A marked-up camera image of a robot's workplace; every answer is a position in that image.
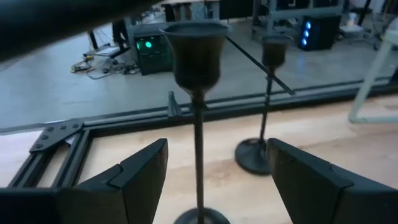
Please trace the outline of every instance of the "candlestick base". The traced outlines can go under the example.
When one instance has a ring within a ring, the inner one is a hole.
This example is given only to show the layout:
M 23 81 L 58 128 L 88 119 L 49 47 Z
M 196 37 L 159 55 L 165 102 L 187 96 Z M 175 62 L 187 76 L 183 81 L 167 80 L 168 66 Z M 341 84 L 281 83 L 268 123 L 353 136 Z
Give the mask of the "candlestick base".
M 198 209 L 193 208 L 180 215 L 174 224 L 198 224 Z M 211 208 L 205 208 L 204 224 L 230 224 L 223 214 Z
M 245 171 L 256 175 L 269 175 L 268 160 L 266 156 L 266 142 L 258 138 L 242 141 L 235 150 L 235 161 Z

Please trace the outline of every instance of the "gray floor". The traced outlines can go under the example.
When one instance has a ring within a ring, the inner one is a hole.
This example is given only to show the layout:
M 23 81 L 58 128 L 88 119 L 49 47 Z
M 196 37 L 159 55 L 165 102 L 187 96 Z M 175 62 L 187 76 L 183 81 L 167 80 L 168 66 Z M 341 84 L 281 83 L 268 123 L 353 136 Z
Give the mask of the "gray floor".
M 260 59 L 261 47 L 250 39 L 249 24 L 233 24 L 230 36 Z M 102 27 L 97 36 L 109 42 L 109 26 Z M 187 94 L 174 83 L 171 73 L 144 77 L 115 74 L 101 80 L 70 73 L 70 66 L 88 49 L 88 38 L 82 34 L 0 65 L 0 128 L 165 106 L 168 91 L 175 92 L 179 103 L 188 103 Z M 291 88 L 360 80 L 375 54 L 364 43 L 337 43 L 332 50 L 319 52 L 291 47 L 277 75 Z M 129 60 L 128 55 L 121 57 Z M 380 76 L 392 75 L 397 58 L 397 53 L 388 58 Z M 221 80 L 208 94 L 209 99 L 264 91 L 265 74 L 227 42 L 221 71 Z

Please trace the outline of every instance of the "concrete floor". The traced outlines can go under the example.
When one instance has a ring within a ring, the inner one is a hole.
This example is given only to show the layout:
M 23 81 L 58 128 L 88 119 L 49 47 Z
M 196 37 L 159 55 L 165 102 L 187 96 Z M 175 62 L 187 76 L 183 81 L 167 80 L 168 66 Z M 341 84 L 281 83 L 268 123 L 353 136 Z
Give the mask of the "concrete floor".
M 230 37 L 260 60 L 261 48 L 250 39 L 249 25 L 250 21 L 233 24 Z M 109 42 L 109 26 L 100 28 L 97 36 L 99 44 Z M 70 66 L 81 60 L 89 46 L 87 36 L 82 34 L 2 63 L 0 128 L 166 106 L 169 91 L 175 92 L 179 103 L 189 102 L 171 73 L 144 77 L 115 74 L 100 80 L 70 73 Z M 318 52 L 291 47 L 277 75 L 291 88 L 360 80 L 375 54 L 364 43 L 337 43 L 332 50 Z M 127 53 L 121 58 L 128 61 L 130 56 Z M 392 75 L 397 58 L 398 54 L 393 53 L 379 75 Z M 208 99 L 265 90 L 265 74 L 228 42 L 222 53 L 221 71 L 221 80 Z

